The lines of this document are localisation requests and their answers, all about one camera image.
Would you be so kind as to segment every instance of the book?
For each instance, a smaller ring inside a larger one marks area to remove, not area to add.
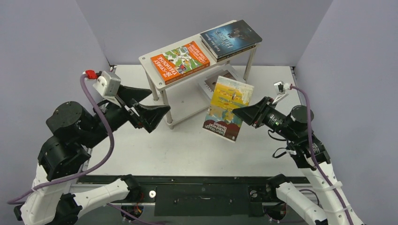
[[[262,41],[262,38],[244,21],[239,20],[200,34],[202,42],[216,59],[248,50]]]
[[[165,84],[172,83],[210,65],[195,41],[151,57]]]
[[[248,106],[254,87],[218,76],[203,128],[235,142],[242,120],[232,110]]]
[[[221,67],[220,70],[198,80],[198,86],[203,90],[203,93],[209,98],[209,100],[213,97],[215,84],[217,83],[219,76],[246,83],[246,81],[237,74],[237,71],[231,65],[225,65]]]
[[[204,46],[205,46],[209,51],[212,51],[212,50],[209,49],[209,47],[208,47],[206,44],[204,44]],[[239,51],[237,51],[237,52],[233,52],[233,53],[231,53],[231,54],[225,55],[225,56],[223,56],[223,57],[221,57],[221,58],[216,58],[216,57],[214,56],[214,54],[210,54],[210,55],[212,56],[212,58],[213,58],[216,62],[220,62],[220,61],[226,60],[226,59],[228,59],[228,58],[230,58],[230,57],[232,57],[232,56],[234,56],[234,55],[240,54],[240,53],[242,53],[242,52],[245,52],[245,51],[250,50],[250,49],[255,48],[255,47],[256,47],[256,44],[254,44],[254,45],[252,45],[252,46],[249,46],[249,47],[247,47],[247,48],[241,49],[241,50],[239,50]]]

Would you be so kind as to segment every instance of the orange book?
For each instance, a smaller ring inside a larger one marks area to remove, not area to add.
[[[151,57],[165,84],[172,83],[210,65],[209,59],[192,41],[177,49]]]

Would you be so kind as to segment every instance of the red connector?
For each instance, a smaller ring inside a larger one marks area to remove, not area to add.
[[[85,73],[87,74],[87,78],[90,80],[96,80],[98,78],[94,70],[86,70]]]

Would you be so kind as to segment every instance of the gray wall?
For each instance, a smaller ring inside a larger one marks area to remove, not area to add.
[[[46,119],[68,100],[88,106],[79,84],[86,69],[108,68],[74,0],[0,3],[0,221],[20,225],[5,201],[30,188]]]
[[[314,129],[366,224],[396,224],[398,1],[334,0],[296,74]]]
[[[332,0],[77,0],[111,64],[244,19],[263,38],[256,65],[297,64]],[[244,64],[247,57],[235,60]]]

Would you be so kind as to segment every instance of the blue book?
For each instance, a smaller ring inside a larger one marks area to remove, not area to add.
[[[217,61],[255,47],[262,41],[244,20],[205,31],[200,37]]]

